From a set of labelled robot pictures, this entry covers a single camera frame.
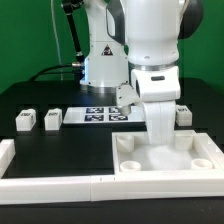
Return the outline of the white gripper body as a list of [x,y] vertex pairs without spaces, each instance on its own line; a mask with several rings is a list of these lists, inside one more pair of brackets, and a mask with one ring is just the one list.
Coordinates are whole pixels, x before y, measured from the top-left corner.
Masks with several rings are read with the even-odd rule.
[[131,85],[143,108],[149,143],[169,144],[174,135],[176,100],[180,98],[179,68],[133,69]]

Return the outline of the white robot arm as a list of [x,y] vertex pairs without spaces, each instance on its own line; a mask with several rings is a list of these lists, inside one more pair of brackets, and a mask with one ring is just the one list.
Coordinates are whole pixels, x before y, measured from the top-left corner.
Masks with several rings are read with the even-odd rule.
[[82,87],[115,91],[124,115],[141,106],[149,142],[169,143],[180,98],[178,41],[199,27],[203,0],[83,1],[90,52]]

